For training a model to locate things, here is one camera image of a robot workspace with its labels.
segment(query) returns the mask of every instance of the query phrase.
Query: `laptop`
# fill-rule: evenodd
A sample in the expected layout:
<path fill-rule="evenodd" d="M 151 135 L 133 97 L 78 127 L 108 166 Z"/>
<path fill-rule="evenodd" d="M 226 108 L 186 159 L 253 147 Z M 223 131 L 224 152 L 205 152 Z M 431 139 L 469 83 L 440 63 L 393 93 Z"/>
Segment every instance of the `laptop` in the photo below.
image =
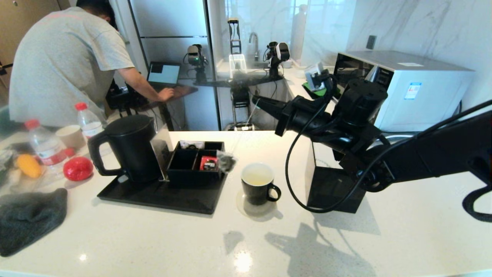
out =
<path fill-rule="evenodd" d="M 156 90 L 178 86 L 180 64 L 151 62 L 147 81 Z"/>

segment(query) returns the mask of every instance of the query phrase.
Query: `gray towel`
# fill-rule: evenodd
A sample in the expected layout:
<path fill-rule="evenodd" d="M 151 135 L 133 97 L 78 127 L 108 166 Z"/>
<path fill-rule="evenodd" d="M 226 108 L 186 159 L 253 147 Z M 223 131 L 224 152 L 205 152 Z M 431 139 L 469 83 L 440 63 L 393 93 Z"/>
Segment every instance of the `gray towel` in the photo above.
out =
<path fill-rule="evenodd" d="M 66 201 L 64 188 L 0 197 L 0 256 L 13 255 L 60 226 Z"/>

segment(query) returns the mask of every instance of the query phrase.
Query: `black organizer box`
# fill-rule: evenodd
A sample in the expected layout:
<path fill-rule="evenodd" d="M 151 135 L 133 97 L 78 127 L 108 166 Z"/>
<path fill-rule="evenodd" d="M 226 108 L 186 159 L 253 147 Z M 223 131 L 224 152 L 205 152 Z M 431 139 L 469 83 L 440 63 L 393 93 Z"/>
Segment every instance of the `black organizer box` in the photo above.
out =
<path fill-rule="evenodd" d="M 203 156 L 217 156 L 217 150 L 224 151 L 224 143 L 205 141 L 204 149 L 183 149 L 178 142 L 167 167 L 167 176 L 176 186 L 207 186 L 211 181 L 222 178 L 223 174 L 215 171 L 201 171 Z"/>

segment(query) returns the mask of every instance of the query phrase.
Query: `gray cloth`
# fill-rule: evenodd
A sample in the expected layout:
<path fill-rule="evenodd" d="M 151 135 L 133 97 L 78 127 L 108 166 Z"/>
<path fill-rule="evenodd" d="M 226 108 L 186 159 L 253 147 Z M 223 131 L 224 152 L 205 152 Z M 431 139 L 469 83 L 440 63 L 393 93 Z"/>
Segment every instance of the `gray cloth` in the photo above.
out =
<path fill-rule="evenodd" d="M 8 257 L 63 223 L 67 191 L 5 195 L 0 205 L 0 255 Z"/>
<path fill-rule="evenodd" d="M 101 118 L 116 69 L 134 67 L 109 23 L 79 7 L 53 12 L 27 32 L 15 54 L 10 119 L 44 126 L 77 124 L 78 102 Z"/>

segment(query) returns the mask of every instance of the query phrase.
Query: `refrigerator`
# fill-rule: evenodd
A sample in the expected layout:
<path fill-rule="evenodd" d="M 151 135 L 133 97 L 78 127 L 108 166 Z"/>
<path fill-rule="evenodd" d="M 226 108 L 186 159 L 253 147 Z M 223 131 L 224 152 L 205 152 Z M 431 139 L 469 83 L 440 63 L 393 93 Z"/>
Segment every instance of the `refrigerator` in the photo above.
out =
<path fill-rule="evenodd" d="M 208 81 L 215 80 L 214 59 L 206 0 L 128 0 L 137 35 L 149 67 L 150 62 L 181 64 L 179 84 L 191 85 L 194 67 L 184 59 L 190 45 L 201 44 L 209 64 Z M 217 90 L 194 86 L 198 91 L 167 104 L 175 131 L 218 131 Z"/>

